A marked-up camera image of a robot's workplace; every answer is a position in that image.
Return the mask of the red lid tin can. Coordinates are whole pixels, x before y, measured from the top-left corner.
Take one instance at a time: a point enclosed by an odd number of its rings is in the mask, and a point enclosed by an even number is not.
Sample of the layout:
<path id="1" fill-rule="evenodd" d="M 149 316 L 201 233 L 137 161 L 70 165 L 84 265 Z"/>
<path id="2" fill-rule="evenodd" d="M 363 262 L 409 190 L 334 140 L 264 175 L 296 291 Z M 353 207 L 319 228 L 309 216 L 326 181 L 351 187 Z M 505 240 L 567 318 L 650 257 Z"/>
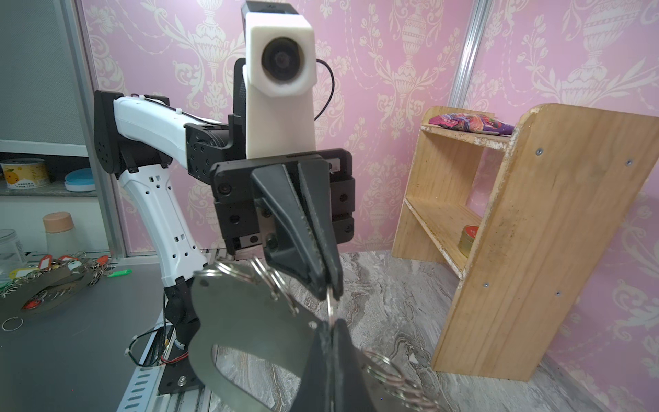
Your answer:
<path id="1" fill-rule="evenodd" d="M 466 258 L 470 256 L 478 230 L 478 225 L 466 225 L 463 227 L 460 239 L 458 240 L 458 250 Z"/>

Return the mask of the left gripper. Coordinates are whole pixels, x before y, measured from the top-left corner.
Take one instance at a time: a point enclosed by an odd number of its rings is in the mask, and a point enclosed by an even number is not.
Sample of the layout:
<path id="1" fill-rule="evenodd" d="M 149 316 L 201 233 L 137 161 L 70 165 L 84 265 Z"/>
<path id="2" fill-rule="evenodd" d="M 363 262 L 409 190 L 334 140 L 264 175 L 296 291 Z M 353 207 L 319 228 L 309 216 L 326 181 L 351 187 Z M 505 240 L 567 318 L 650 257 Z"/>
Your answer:
<path id="1" fill-rule="evenodd" d="M 293 184 L 299 181 L 299 161 L 302 202 Z M 341 299 L 343 267 L 337 243 L 355 235 L 350 152 L 326 149 L 219 162 L 210 176 L 228 254 L 262 244 L 260 226 L 269 267 L 293 277 L 318 300 L 325 300 L 327 293 Z"/>

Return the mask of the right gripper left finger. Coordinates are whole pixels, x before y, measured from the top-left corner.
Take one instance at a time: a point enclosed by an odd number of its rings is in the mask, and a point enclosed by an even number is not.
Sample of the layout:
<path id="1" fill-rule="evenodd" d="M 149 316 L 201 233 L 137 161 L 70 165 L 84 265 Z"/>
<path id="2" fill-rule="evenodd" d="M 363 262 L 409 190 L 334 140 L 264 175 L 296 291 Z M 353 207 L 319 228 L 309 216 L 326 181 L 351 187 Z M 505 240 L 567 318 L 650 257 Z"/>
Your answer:
<path id="1" fill-rule="evenodd" d="M 291 412 L 331 412 L 335 395 L 333 329 L 322 322 L 316 329 Z"/>

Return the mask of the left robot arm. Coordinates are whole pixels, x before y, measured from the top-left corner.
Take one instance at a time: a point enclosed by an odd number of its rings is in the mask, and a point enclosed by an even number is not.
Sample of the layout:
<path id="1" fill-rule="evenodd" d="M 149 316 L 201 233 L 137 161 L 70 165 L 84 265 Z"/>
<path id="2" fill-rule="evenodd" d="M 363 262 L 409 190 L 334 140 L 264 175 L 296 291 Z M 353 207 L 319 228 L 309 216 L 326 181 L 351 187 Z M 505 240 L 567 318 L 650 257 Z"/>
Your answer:
<path id="1" fill-rule="evenodd" d="M 269 267 L 302 283 L 316 298 L 343 296 L 338 245 L 354 235 L 352 156 L 328 149 L 250 159 L 246 113 L 221 124 L 156 95 L 94 94 L 94 145 L 107 173 L 130 193 L 161 261 L 164 314 L 191 339 L 199 321 L 192 275 L 204 256 L 173 194 L 169 168 L 179 161 L 209 185 L 229 253 L 254 238 Z"/>

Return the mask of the wooden shelf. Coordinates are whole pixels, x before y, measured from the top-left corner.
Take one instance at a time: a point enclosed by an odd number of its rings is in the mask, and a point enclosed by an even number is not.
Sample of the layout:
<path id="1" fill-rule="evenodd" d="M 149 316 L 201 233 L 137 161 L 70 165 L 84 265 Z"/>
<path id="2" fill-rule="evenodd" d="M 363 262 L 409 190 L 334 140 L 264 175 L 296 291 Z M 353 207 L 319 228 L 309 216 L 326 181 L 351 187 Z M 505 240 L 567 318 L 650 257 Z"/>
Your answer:
<path id="1" fill-rule="evenodd" d="M 657 163 L 658 120 L 543 104 L 496 137 L 429 125 L 446 113 L 423 117 L 392 253 L 459 279 L 433 370 L 527 381 Z"/>

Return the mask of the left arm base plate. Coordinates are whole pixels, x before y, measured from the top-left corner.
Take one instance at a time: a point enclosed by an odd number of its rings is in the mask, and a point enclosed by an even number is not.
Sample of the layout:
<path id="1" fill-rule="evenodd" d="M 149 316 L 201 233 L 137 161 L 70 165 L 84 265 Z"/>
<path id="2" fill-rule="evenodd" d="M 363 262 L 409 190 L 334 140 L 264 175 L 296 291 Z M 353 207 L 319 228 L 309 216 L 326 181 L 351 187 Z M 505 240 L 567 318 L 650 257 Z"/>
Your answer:
<path id="1" fill-rule="evenodd" d="M 158 386 L 159 395 L 172 395 L 186 391 L 193 391 L 204 387 L 202 381 L 195 374 L 190 359 L 185 357 L 178 362 L 165 365 L 161 381 Z"/>

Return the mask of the purple snack packet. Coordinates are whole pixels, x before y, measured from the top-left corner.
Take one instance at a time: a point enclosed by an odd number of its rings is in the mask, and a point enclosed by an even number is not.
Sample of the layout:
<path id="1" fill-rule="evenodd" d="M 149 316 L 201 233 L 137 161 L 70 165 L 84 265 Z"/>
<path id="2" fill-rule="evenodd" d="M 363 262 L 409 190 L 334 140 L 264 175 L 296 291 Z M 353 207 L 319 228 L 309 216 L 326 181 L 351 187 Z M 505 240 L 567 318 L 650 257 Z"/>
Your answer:
<path id="1" fill-rule="evenodd" d="M 447 113 L 429 119 L 429 125 L 436 125 L 447 130 L 470 133 L 510 136 L 515 126 L 484 114 Z"/>

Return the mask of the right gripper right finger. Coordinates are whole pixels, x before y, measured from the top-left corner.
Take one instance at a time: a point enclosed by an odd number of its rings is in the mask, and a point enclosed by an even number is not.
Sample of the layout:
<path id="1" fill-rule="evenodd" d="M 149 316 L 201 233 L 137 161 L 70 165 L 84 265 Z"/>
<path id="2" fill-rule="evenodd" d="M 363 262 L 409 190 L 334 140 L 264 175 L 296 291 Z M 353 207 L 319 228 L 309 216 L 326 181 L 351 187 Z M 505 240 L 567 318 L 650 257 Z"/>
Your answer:
<path id="1" fill-rule="evenodd" d="M 332 326 L 331 404 L 337 412 L 375 411 L 345 320 Z"/>

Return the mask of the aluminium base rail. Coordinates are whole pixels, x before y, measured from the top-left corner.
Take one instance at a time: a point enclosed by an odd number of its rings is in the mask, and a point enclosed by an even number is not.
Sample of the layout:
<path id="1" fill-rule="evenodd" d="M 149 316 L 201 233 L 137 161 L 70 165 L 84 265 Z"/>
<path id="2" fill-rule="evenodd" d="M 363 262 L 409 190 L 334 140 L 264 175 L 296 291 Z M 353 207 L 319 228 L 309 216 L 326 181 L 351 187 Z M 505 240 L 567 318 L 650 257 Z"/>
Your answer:
<path id="1" fill-rule="evenodd" d="M 118 405 L 119 411 L 211 411 L 212 392 L 192 370 L 187 347 L 176 340 L 175 326 L 194 326 L 190 291 L 177 297 L 180 278 L 206 265 L 224 249 L 203 250 L 196 245 L 157 253 L 161 266 L 163 300 L 154 327 L 138 336 L 125 350 L 136 369 Z"/>

